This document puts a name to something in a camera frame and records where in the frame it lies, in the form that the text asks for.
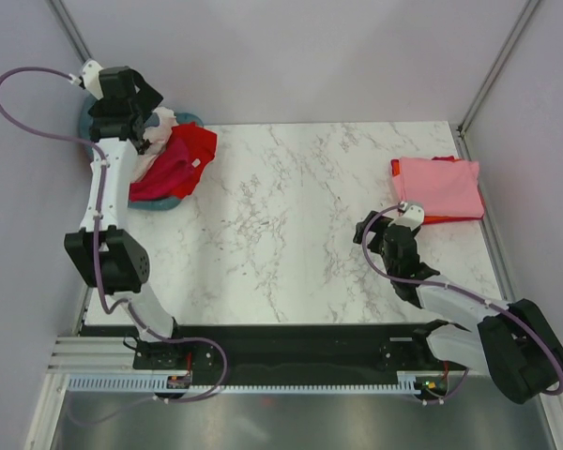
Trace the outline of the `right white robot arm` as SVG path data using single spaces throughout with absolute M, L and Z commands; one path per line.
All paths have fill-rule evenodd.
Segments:
M 372 211 L 355 230 L 353 241 L 365 259 L 381 257 L 373 271 L 415 308 L 439 315 L 411 345 L 420 368 L 453 362 L 489 377 L 510 401 L 524 404 L 544 394 L 563 394 L 563 346 L 540 308 L 532 301 L 494 300 L 452 282 L 425 263 L 417 235 L 425 214 L 418 203 Z

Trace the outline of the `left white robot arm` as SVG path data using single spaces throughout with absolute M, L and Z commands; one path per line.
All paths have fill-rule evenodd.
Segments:
M 95 99 L 84 141 L 93 150 L 92 181 L 80 228 L 66 235 L 65 250 L 86 285 L 98 293 L 103 312 L 123 308 L 140 339 L 159 341 L 155 358 L 166 368 L 179 368 L 188 348 L 172 337 L 175 319 L 150 286 L 147 251 L 128 230 L 132 173 L 145 150 L 145 122 L 162 96 L 136 70 L 104 68 L 94 60 L 83 65 L 81 82 Z

